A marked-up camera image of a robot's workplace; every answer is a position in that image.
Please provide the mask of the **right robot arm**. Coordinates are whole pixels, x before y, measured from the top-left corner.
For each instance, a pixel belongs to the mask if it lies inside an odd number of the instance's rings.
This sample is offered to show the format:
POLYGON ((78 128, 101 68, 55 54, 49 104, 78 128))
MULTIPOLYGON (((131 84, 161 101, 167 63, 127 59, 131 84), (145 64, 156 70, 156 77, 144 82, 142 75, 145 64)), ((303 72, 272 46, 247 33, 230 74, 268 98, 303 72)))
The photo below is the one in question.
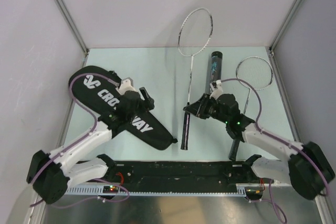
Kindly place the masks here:
POLYGON ((232 94, 217 99, 203 94, 199 100, 183 109, 200 119, 212 118, 225 124, 233 140, 254 145, 275 157, 254 155, 243 168, 243 178, 253 183, 269 178, 291 185, 303 198, 313 200, 335 179, 335 172, 320 146, 314 142, 302 144, 285 140, 257 126, 257 122, 241 113, 232 94))

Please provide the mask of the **black shuttlecock tube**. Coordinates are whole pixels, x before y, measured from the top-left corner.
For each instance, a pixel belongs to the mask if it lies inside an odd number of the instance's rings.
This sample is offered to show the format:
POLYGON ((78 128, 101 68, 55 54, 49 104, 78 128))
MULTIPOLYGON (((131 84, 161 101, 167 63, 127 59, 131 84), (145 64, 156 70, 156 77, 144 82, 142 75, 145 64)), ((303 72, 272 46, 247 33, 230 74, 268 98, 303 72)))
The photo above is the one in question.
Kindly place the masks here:
POLYGON ((208 61, 207 79, 205 92, 210 94, 212 92, 210 84, 222 77, 222 61, 223 54, 220 51, 213 51, 208 61))

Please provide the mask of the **black racket cover bag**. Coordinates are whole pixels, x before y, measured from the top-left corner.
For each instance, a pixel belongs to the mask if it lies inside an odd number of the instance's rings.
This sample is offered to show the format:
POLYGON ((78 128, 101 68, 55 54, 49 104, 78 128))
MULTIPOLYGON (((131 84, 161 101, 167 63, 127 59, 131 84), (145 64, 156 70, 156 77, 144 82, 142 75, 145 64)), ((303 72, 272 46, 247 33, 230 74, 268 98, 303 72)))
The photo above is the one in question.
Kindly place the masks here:
MULTIPOLYGON (((105 79, 107 77, 119 84, 121 78, 116 72, 98 66, 86 66, 75 72, 68 83, 76 77, 79 78, 71 86, 72 93, 90 110, 102 115, 114 109, 119 103, 121 95, 116 86, 105 79)), ((159 151, 177 143, 177 139, 151 112, 136 116, 125 130, 159 151)))

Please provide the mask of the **white badminton racket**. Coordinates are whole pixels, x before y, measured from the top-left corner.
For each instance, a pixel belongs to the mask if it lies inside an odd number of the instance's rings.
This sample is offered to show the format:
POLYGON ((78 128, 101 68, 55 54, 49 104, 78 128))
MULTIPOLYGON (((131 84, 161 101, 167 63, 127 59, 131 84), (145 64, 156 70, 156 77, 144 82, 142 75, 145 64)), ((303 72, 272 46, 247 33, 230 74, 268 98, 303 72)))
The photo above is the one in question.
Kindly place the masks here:
POLYGON ((213 17, 207 8, 200 7, 191 11, 182 22, 177 41, 178 51, 191 61, 187 105, 190 105, 194 58, 207 47, 212 34, 213 17))
MULTIPOLYGON (((263 90, 272 84, 273 71, 267 60, 257 56, 250 56, 238 64, 236 68, 236 78, 246 81, 255 90, 263 90)), ((243 114, 245 114, 249 103, 251 89, 244 82, 240 82, 240 84, 248 88, 248 95, 243 110, 243 114)), ((229 152, 229 160, 236 160, 239 143, 239 140, 233 141, 229 152)))

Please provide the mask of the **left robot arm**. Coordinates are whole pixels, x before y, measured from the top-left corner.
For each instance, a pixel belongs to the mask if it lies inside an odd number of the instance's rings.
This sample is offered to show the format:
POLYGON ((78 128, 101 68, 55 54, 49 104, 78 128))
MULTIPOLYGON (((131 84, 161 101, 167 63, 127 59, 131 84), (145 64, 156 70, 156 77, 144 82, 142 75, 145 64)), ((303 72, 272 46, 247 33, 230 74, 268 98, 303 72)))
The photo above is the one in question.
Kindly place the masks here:
POLYGON ((94 125, 81 137, 48 153, 40 150, 32 156, 26 181, 43 202, 54 204, 69 188, 89 180, 109 182, 116 177, 113 160, 106 154, 84 163, 81 158, 124 131, 136 116, 154 109, 154 100, 144 87, 119 88, 117 92, 120 99, 116 106, 94 118, 94 125))

